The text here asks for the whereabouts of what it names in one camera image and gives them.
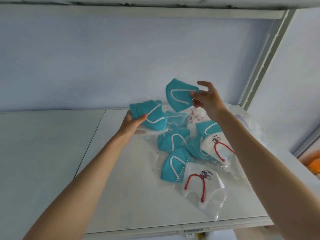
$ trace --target person's left arm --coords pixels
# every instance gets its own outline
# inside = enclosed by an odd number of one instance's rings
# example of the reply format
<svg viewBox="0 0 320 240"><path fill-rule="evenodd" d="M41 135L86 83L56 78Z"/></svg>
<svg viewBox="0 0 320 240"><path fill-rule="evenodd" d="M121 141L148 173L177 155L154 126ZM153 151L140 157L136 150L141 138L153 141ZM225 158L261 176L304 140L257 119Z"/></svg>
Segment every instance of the person's left arm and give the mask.
<svg viewBox="0 0 320 240"><path fill-rule="evenodd" d="M127 112L118 132L48 206L24 240L82 239L121 150L145 121Z"/></svg>

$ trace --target forearm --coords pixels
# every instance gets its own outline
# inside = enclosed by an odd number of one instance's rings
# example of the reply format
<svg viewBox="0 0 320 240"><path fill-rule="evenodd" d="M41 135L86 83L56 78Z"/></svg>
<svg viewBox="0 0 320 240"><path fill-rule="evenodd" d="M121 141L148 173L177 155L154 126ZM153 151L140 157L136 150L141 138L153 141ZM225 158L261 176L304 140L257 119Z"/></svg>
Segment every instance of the forearm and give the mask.
<svg viewBox="0 0 320 240"><path fill-rule="evenodd" d="M24 239L82 239L121 153L114 136L34 223Z"/></svg>
<svg viewBox="0 0 320 240"><path fill-rule="evenodd" d="M234 149L252 188L272 221L288 239L320 234L318 199L227 110L218 124Z"/></svg>

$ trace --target person's right arm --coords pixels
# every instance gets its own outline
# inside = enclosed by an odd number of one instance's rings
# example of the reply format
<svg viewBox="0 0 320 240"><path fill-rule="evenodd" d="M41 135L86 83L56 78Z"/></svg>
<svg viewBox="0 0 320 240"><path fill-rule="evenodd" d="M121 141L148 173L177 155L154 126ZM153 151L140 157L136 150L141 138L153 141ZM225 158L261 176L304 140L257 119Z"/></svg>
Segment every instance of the person's right arm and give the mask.
<svg viewBox="0 0 320 240"><path fill-rule="evenodd" d="M208 91L191 92L221 127L248 180L285 239L320 239L320 201L230 113L212 83L199 81Z"/></svg>

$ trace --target person's right hand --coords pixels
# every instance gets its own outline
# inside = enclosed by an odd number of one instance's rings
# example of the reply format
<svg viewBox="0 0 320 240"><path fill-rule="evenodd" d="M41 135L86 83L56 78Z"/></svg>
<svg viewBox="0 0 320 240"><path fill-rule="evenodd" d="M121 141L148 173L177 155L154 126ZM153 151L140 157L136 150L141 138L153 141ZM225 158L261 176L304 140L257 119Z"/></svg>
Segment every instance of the person's right hand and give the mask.
<svg viewBox="0 0 320 240"><path fill-rule="evenodd" d="M209 118L213 121L217 121L218 115L222 111L227 110L218 91L214 88L213 84L208 81L198 81L197 84L207 87L208 91L200 90L199 93L190 92L190 95L193 98L194 107L204 108Z"/></svg>

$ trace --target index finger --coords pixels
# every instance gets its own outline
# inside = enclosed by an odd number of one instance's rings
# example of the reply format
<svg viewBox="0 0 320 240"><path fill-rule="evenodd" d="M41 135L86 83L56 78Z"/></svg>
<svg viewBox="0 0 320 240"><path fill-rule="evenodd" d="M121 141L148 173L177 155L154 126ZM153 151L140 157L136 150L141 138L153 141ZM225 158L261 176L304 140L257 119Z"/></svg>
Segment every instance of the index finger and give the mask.
<svg viewBox="0 0 320 240"><path fill-rule="evenodd" d="M214 90L214 85L211 83L211 82L208 82L208 81L198 81L197 82L198 85L201 85L201 86L205 86L210 90Z"/></svg>

